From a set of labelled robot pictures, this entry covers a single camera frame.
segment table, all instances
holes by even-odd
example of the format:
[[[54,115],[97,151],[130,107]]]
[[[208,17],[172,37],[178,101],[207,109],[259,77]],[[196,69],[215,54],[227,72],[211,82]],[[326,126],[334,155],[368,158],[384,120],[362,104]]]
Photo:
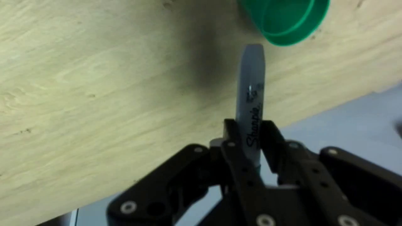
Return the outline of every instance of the table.
[[[288,126],[402,79],[402,2],[334,2],[271,47],[235,0],[5,0],[0,225],[35,225],[124,190],[235,113],[242,47],[265,43],[265,118]]]

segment black mechanical part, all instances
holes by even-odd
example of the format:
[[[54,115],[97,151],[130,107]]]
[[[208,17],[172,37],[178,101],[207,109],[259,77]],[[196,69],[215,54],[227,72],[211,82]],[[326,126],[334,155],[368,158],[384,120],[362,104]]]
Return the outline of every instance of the black mechanical part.
[[[402,216],[402,179],[340,148],[319,155],[286,142],[264,121],[260,145],[279,187],[265,186],[244,156],[237,125],[225,121],[217,147],[191,145],[115,199],[113,226],[171,226],[208,187],[222,200],[198,225],[384,226]]]

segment bolt hole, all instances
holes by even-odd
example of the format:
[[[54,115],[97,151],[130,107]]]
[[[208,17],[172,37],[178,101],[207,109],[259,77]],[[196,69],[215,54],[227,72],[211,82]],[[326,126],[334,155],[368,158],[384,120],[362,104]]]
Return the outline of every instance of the bolt hole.
[[[328,185],[326,182],[324,182],[324,181],[321,181],[319,185],[320,185],[321,187],[325,187],[325,189],[329,187],[329,185]]]
[[[164,214],[164,210],[166,210],[166,207],[161,202],[153,202],[147,207],[147,212],[151,216],[161,216]]]

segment wood grain surface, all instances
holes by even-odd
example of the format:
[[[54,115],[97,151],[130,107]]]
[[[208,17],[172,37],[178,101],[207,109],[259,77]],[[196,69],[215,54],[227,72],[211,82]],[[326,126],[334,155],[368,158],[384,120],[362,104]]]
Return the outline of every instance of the wood grain surface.
[[[220,137],[247,43],[265,43],[264,116],[281,127],[398,83],[401,22],[402,2],[338,0],[314,37],[277,48],[235,0],[0,0],[0,225],[97,201]]]

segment wooden board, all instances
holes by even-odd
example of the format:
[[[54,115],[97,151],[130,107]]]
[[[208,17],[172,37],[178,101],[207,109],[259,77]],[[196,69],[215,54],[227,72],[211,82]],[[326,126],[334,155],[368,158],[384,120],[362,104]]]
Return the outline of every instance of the wooden board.
[[[265,43],[235,0],[0,3],[0,225],[97,201],[220,137],[242,47]],[[402,2],[334,2],[309,40],[265,43],[265,118],[399,82],[401,22]]]

